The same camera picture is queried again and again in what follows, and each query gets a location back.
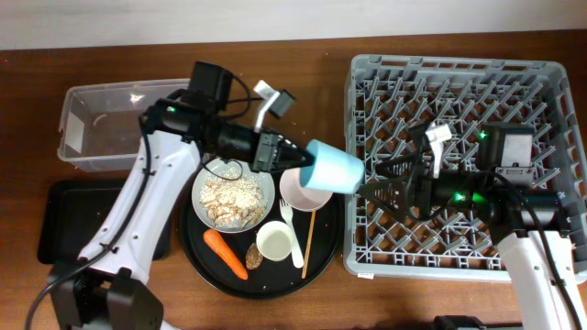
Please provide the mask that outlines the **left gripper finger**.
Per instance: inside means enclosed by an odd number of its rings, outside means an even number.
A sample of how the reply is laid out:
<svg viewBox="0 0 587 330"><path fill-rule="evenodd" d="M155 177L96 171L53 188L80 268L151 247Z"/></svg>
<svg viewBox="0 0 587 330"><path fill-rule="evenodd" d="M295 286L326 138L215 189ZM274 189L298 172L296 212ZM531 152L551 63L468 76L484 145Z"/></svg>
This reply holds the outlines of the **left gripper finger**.
<svg viewBox="0 0 587 330"><path fill-rule="evenodd" d="M289 137L279 134L277 140L277 149L280 152L299 152L304 148L300 147L296 141L290 139Z"/></svg>
<svg viewBox="0 0 587 330"><path fill-rule="evenodd" d="M280 169L289 170L312 166L316 157L304 148L283 148L280 151Z"/></svg>

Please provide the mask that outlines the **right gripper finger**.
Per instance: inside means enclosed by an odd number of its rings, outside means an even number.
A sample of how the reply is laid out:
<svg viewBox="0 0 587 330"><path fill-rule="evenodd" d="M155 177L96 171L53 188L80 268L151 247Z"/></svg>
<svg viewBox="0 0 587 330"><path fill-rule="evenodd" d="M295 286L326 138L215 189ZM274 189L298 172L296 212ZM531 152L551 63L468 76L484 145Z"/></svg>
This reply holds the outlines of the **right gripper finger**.
<svg viewBox="0 0 587 330"><path fill-rule="evenodd" d="M402 177L409 174L413 163L413 155L403 155L401 157L387 159L375 166L378 175L384 177Z"/></svg>
<svg viewBox="0 0 587 330"><path fill-rule="evenodd" d="M403 181L377 181L361 185L357 194L373 203L394 220L407 217L406 189Z"/></svg>

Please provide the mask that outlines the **pink bowl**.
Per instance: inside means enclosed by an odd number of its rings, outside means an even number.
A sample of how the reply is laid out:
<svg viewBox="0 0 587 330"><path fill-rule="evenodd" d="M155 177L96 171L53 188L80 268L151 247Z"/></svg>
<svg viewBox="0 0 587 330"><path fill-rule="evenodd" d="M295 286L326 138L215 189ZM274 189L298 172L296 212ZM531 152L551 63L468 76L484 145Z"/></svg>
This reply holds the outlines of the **pink bowl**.
<svg viewBox="0 0 587 330"><path fill-rule="evenodd" d="M280 178L280 193L282 198L294 209L304 212L313 212L323 207L333 193L304 188L300 184L299 168L289 169L282 173Z"/></svg>

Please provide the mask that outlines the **blue cup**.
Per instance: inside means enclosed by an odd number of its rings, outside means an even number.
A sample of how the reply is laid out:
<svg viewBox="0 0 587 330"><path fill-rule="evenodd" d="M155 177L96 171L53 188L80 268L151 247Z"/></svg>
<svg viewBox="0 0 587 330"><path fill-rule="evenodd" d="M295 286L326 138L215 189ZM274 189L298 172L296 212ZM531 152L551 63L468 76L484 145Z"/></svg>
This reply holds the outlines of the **blue cup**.
<svg viewBox="0 0 587 330"><path fill-rule="evenodd" d="M316 139L306 150L315 158L311 166L300 169L300 185L306 189L353 194L362 182L363 162L347 152Z"/></svg>

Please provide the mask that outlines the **white paper cup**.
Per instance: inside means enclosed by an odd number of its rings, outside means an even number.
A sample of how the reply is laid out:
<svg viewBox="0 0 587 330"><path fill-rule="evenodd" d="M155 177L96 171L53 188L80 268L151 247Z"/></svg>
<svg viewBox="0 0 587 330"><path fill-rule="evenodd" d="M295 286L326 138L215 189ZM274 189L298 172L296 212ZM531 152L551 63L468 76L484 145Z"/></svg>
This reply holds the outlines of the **white paper cup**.
<svg viewBox="0 0 587 330"><path fill-rule="evenodd" d="M293 232L280 221L270 221L263 225L256 235L257 248L261 255L271 261L283 261L292 252Z"/></svg>

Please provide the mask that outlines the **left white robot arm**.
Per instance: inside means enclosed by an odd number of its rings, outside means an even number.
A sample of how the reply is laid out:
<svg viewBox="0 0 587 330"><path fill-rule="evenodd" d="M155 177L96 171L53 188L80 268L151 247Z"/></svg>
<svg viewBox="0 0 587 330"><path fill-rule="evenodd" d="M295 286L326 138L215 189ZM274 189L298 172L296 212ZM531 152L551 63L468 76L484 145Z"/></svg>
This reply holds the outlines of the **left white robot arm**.
<svg viewBox="0 0 587 330"><path fill-rule="evenodd" d="M208 62L194 65L189 84L158 99L139 117L138 155L108 216L74 265L55 264L32 303L25 327L45 296L62 329L168 329L162 302L149 290L152 257L176 200L203 154L239 160L254 172L313 164L315 158L282 134L263 127L294 103L265 82L247 88L262 102L252 127L225 115L235 75Z"/></svg>

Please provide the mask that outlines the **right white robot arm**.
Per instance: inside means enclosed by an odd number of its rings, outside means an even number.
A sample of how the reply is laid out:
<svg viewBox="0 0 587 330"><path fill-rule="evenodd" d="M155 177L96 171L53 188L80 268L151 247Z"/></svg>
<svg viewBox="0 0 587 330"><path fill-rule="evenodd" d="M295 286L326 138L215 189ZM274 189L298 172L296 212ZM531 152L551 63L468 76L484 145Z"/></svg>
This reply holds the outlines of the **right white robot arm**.
<svg viewBox="0 0 587 330"><path fill-rule="evenodd" d="M567 212L557 193L532 186L534 128L484 125L474 171L442 169L447 126L420 124L411 134L416 152L379 163L382 179L362 185L359 195L397 221L474 212L515 287L524 328L585 328Z"/></svg>

